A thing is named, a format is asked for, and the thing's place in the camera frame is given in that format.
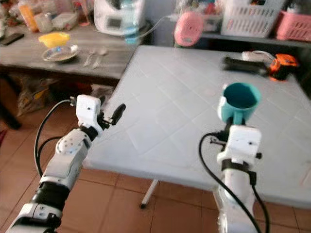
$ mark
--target orange object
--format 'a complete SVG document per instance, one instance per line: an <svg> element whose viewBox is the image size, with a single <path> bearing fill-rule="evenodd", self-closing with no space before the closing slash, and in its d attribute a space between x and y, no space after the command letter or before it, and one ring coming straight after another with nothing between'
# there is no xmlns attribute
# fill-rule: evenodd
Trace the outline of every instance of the orange object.
<svg viewBox="0 0 311 233"><path fill-rule="evenodd" d="M18 7L29 30L32 31L33 33L38 32L39 30L37 24L35 23L34 14L30 9L30 7L27 5L27 3L24 1L20 1Z"/></svg>
<svg viewBox="0 0 311 233"><path fill-rule="evenodd" d="M292 73L298 63L293 56L277 54L276 59L270 65L270 78L273 81L285 81L289 73Z"/></svg>

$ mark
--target white basket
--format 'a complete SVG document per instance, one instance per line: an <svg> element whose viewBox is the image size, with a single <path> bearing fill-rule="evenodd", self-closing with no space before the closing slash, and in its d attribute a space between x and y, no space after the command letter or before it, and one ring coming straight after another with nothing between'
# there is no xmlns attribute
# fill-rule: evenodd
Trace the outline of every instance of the white basket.
<svg viewBox="0 0 311 233"><path fill-rule="evenodd" d="M286 0L266 0L251 5L251 0L227 0L222 35L268 37Z"/></svg>

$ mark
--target orange bottle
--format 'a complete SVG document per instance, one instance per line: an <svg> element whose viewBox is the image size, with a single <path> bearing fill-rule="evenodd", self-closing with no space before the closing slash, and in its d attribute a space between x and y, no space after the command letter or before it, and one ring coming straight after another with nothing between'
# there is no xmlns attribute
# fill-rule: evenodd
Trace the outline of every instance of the orange bottle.
<svg viewBox="0 0 311 233"><path fill-rule="evenodd" d="M32 31L33 33L37 32L38 27L37 27L37 24L35 23L34 14L31 8L29 7L29 5L27 4L27 2L24 0L19 1L18 7L19 7L19 11L21 15L23 16L25 20L25 23L28 29Z"/></svg>

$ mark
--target metal plate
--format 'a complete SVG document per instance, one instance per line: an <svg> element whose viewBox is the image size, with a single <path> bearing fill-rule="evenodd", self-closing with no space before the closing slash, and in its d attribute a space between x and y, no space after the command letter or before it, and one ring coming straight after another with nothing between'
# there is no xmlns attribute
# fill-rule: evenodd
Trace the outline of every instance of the metal plate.
<svg viewBox="0 0 311 233"><path fill-rule="evenodd" d="M79 53L77 45L57 46L46 50L42 58L48 62L67 62Z"/></svg>

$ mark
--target pink container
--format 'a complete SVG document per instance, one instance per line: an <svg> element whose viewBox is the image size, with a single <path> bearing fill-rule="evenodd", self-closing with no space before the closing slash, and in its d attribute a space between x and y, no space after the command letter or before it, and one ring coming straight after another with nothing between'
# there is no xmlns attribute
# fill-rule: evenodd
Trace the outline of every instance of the pink container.
<svg viewBox="0 0 311 233"><path fill-rule="evenodd" d="M311 41L311 16L281 11L276 38Z"/></svg>

